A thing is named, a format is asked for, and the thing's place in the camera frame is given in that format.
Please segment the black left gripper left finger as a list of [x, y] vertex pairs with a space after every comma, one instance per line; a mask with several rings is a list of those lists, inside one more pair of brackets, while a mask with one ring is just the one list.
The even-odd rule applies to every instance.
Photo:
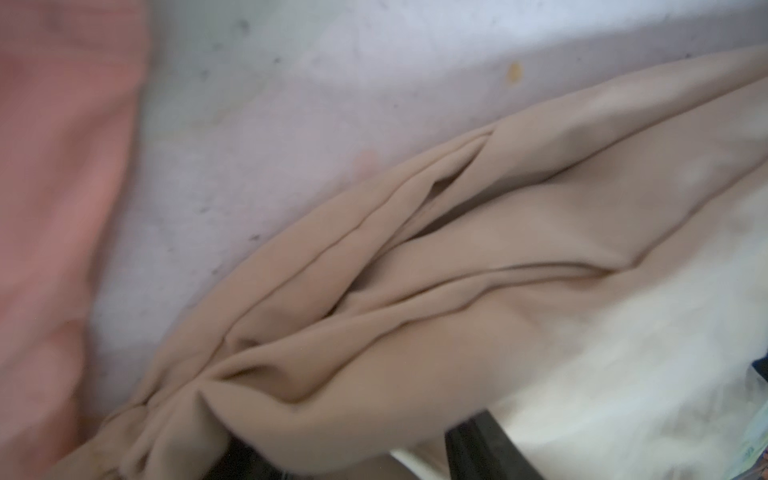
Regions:
[[204, 480], [281, 480], [282, 471], [257, 451], [232, 437], [224, 455], [205, 475]]

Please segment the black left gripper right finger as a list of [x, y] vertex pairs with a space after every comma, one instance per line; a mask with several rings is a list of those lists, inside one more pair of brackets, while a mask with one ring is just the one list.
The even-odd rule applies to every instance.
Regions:
[[543, 480], [488, 411], [453, 427], [444, 440], [452, 480]]

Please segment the beige drawstring garment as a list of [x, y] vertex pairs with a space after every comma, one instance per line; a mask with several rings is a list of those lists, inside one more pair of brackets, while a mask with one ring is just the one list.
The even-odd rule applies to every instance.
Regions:
[[767, 50], [537, 104], [321, 205], [159, 348], [54, 479], [201, 479], [235, 441], [323, 474], [505, 397], [545, 328], [678, 264], [767, 174]]

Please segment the pink graphic t-shirt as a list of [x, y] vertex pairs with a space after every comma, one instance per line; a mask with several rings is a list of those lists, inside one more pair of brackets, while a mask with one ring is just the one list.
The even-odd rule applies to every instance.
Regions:
[[1, 5], [1, 475], [78, 442], [100, 239], [148, 69], [142, 1]]

